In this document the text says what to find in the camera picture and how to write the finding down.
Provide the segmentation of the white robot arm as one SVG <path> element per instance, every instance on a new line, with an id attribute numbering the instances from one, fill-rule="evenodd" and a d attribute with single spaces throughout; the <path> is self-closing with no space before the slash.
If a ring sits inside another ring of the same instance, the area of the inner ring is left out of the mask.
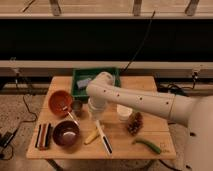
<path id="1" fill-rule="evenodd" d="M 173 121 L 188 129 L 183 171 L 213 171 L 213 96 L 186 97 L 171 93 L 115 87 L 108 72 L 87 86 L 88 107 L 95 120 L 113 102 Z"/>

